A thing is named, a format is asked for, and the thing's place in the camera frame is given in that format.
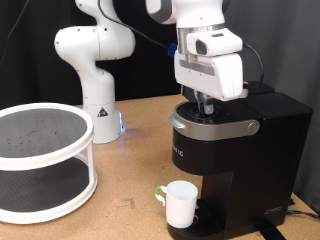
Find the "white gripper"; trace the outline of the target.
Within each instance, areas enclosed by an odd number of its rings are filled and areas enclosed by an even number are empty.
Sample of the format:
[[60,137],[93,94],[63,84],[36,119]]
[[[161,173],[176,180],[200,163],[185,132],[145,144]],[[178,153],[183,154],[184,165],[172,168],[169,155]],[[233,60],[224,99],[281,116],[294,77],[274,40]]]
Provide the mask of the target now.
[[[192,59],[190,55],[176,52],[174,69],[179,84],[196,90],[198,109],[202,112],[204,108],[206,115],[214,113],[213,98],[229,101],[239,98],[243,92],[243,67],[238,54]],[[204,103],[202,93],[206,94]]]

